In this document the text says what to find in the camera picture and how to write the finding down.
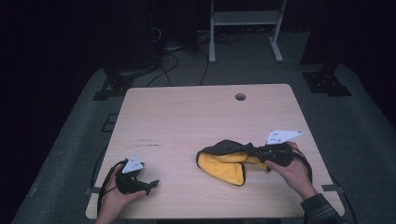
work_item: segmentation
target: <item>yellow cloth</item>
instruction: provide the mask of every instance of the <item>yellow cloth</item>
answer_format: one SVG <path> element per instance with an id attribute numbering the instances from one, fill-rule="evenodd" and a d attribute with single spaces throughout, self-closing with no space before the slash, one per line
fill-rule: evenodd
<path id="1" fill-rule="evenodd" d="M 198 166 L 215 178 L 236 186 L 245 183 L 245 167 L 243 162 L 256 163 L 263 170 L 267 166 L 257 157 L 249 157 L 246 152 L 235 152 L 228 155 L 216 156 L 205 152 L 198 155 Z"/>

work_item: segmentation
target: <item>hand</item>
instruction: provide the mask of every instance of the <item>hand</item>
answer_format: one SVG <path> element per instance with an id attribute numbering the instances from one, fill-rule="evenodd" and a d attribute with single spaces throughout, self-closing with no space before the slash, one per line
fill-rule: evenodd
<path id="1" fill-rule="evenodd" d="M 145 190 L 141 190 L 132 194 L 122 194 L 117 189 L 116 184 L 116 173 L 120 170 L 118 166 L 110 179 L 106 187 L 107 193 L 103 197 L 102 206 L 99 212 L 99 216 L 95 221 L 95 224 L 108 224 L 114 221 L 121 211 L 125 208 L 128 203 L 133 202 L 146 195 Z"/>
<path id="2" fill-rule="evenodd" d="M 291 147 L 298 148 L 297 144 L 293 142 L 288 142 L 288 144 Z M 294 149 L 293 151 L 303 155 L 299 150 Z M 266 161 L 265 164 L 275 172 L 279 173 L 285 179 L 289 187 L 300 194 L 303 200 L 318 194 L 309 180 L 308 171 L 305 165 L 299 159 L 293 158 L 291 164 L 287 167 L 277 165 L 271 161 Z"/>

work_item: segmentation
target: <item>gray carpet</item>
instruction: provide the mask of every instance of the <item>gray carpet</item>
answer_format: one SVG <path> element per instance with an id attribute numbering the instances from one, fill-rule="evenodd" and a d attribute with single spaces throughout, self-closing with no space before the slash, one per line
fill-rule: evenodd
<path id="1" fill-rule="evenodd" d="M 309 33 L 281 33 L 283 63 L 276 63 L 268 34 L 246 35 L 233 45 L 216 45 L 217 62 L 210 64 L 203 85 L 287 83 L 291 85 L 319 151 L 331 175 L 344 188 L 360 224 L 393 223 L 396 220 L 396 132 L 362 87 L 359 78 L 340 65 L 339 81 L 352 96 L 313 94 L 302 76 L 320 65 L 299 65 Z M 208 45 L 200 46 L 208 52 Z M 172 53 L 177 67 L 168 73 L 172 86 L 196 86 L 203 77 L 206 60 L 200 51 Z M 163 68 L 175 59 L 163 57 Z M 139 77 L 134 87 L 146 87 L 162 71 Z M 122 97 L 93 101 L 106 80 L 103 70 L 92 75 L 60 132 L 53 148 L 24 200 L 13 223 L 93 223 L 85 217 L 96 161 L 111 133 L 102 132 L 107 116 L 118 113 Z M 165 76 L 150 87 L 166 86 Z M 345 219 L 353 223 L 345 203 Z M 119 223 L 138 223 L 119 220 Z M 301 218 L 282 223 L 303 223 Z"/>

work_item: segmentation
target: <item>sleeve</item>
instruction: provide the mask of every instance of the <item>sleeve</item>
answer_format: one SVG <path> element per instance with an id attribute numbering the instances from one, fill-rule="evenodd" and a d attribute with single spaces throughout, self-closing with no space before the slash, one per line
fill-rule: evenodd
<path id="1" fill-rule="evenodd" d="M 343 223 L 337 211 L 329 204 L 322 194 L 317 194 L 301 203 L 311 224 Z"/>

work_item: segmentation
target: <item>hole in table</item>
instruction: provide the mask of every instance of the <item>hole in table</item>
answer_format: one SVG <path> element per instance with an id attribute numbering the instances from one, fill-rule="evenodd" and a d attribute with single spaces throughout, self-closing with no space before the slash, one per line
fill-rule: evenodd
<path id="1" fill-rule="evenodd" d="M 238 100 L 238 101 L 244 101 L 246 98 L 247 97 L 246 97 L 246 95 L 244 93 L 237 93 L 235 95 L 235 99 Z"/>

